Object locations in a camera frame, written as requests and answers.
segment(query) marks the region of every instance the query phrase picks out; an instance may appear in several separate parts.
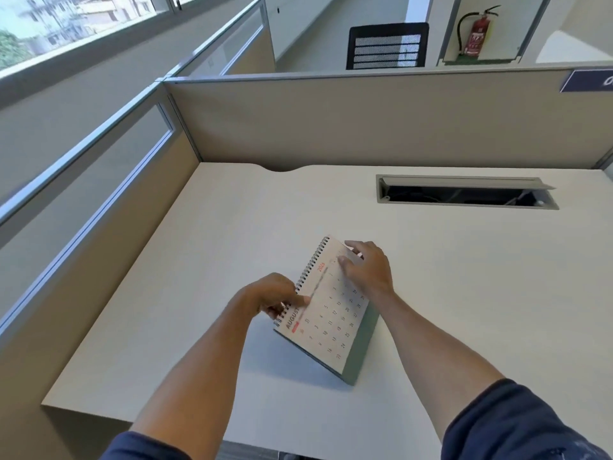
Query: office chair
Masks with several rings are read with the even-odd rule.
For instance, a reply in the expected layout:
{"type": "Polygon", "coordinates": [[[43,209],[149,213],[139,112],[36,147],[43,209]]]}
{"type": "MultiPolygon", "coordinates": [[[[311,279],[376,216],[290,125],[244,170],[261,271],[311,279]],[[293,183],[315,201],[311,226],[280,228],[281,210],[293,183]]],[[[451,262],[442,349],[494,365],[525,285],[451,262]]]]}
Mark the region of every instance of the office chair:
{"type": "Polygon", "coordinates": [[[427,22],[352,27],[347,69],[424,67],[429,30],[427,22]]]}

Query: forearm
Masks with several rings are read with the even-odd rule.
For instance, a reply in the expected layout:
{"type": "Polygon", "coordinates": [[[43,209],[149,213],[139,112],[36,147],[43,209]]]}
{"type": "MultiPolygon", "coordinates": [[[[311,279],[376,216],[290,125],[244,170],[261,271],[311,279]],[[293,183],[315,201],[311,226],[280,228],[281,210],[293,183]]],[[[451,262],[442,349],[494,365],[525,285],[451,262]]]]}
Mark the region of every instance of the forearm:
{"type": "Polygon", "coordinates": [[[375,293],[372,301],[385,320],[405,372],[442,440],[451,421],[504,376],[395,293],[375,293]]]}
{"type": "Polygon", "coordinates": [[[240,356],[253,312],[237,294],[176,364],[141,411],[132,431],[214,459],[230,419],[240,356]]]}

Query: blue sign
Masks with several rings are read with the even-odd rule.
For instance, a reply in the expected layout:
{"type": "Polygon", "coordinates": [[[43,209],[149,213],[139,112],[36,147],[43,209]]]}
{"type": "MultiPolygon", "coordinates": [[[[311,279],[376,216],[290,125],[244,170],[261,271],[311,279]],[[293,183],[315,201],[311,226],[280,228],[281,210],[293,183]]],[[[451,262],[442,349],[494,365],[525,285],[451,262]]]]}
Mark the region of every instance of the blue sign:
{"type": "Polygon", "coordinates": [[[613,69],[572,71],[560,92],[613,92],[613,69]]]}

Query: desk calendar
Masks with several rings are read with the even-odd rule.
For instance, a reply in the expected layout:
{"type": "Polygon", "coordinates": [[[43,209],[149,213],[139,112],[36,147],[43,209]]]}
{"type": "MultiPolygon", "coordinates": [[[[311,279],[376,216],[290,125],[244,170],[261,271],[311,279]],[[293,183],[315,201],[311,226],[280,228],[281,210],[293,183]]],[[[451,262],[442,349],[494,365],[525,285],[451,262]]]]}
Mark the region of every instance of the desk calendar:
{"type": "Polygon", "coordinates": [[[288,306],[275,321],[275,331],[354,385],[379,315],[343,275],[340,255],[363,261],[338,240],[325,237],[296,283],[299,294],[311,297],[310,305],[288,306]]]}

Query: person's right hand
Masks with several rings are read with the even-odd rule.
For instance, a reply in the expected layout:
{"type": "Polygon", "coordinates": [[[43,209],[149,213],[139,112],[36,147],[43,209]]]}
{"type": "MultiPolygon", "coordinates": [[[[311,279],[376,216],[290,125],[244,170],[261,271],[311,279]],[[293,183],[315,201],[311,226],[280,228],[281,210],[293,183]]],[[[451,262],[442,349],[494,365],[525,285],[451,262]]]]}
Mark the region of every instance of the person's right hand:
{"type": "Polygon", "coordinates": [[[361,253],[363,261],[352,263],[346,256],[338,257],[338,263],[347,278],[353,282],[370,300],[382,294],[393,294],[392,270],[383,250],[374,242],[346,240],[345,244],[355,254],[361,253]]]}

